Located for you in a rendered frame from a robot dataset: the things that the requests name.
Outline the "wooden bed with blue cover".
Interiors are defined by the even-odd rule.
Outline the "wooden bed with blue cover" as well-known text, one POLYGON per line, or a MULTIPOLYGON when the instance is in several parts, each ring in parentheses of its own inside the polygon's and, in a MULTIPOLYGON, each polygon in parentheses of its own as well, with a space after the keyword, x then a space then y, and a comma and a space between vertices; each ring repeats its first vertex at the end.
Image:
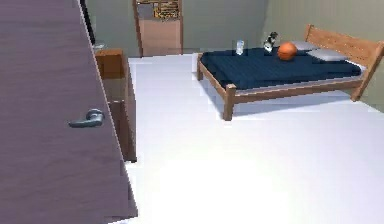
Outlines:
POLYGON ((197 78, 208 79, 224 101, 222 118, 230 121, 239 103, 350 89, 351 99, 363 95, 384 56, 384 42, 327 31, 309 24, 304 40, 319 49, 335 50, 347 60, 327 62, 299 51, 289 61, 277 49, 204 52, 197 56, 197 78))

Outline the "brown wooden chest of drawers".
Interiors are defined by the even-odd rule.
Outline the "brown wooden chest of drawers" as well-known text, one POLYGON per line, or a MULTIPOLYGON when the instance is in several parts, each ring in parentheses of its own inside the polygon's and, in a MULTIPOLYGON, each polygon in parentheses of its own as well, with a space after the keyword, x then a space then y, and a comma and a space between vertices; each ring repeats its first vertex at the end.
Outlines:
POLYGON ((95 57, 123 159, 135 163, 136 98, 129 63, 122 49, 97 50, 95 57))

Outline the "brown wooden shelf cabinet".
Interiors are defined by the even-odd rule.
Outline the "brown wooden shelf cabinet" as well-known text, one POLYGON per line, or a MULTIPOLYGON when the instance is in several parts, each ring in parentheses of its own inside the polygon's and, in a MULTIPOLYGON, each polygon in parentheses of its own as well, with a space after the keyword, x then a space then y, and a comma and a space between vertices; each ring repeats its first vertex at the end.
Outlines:
POLYGON ((132 0, 139 55, 180 55, 183 46, 182 0, 132 0))

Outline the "small black and white object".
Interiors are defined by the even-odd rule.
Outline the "small black and white object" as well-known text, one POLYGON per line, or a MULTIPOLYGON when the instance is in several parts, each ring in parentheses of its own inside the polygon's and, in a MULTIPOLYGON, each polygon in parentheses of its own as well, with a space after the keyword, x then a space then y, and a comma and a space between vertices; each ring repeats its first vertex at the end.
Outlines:
POLYGON ((277 37, 278 37, 277 32, 271 32, 266 38, 266 40, 264 41, 263 47, 267 52, 271 52, 273 50, 277 37))

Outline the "orange ball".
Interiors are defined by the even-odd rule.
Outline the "orange ball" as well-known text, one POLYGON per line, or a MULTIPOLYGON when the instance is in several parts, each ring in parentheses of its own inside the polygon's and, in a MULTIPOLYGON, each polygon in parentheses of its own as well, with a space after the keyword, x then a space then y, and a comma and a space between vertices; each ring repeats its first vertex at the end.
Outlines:
POLYGON ((277 55, 280 60, 289 61, 295 57, 297 48, 292 42, 285 42, 278 48, 277 55))

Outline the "grey pillow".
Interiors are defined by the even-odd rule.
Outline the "grey pillow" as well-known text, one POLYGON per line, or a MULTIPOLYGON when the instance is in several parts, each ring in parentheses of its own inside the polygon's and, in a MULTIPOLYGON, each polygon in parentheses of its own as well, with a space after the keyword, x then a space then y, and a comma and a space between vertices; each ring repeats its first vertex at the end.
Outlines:
POLYGON ((293 41, 293 44, 299 51, 311 51, 318 49, 318 46, 306 41, 293 41))
POLYGON ((308 55, 327 62, 347 60, 348 57, 331 49, 316 49, 307 52, 308 55))

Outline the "purple-brown room door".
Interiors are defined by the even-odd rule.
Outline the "purple-brown room door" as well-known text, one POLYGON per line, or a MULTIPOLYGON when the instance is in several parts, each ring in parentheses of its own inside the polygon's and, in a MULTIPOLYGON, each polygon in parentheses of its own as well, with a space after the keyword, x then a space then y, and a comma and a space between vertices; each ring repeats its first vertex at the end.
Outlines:
POLYGON ((0 224, 137 214, 78 0, 0 0, 0 224))

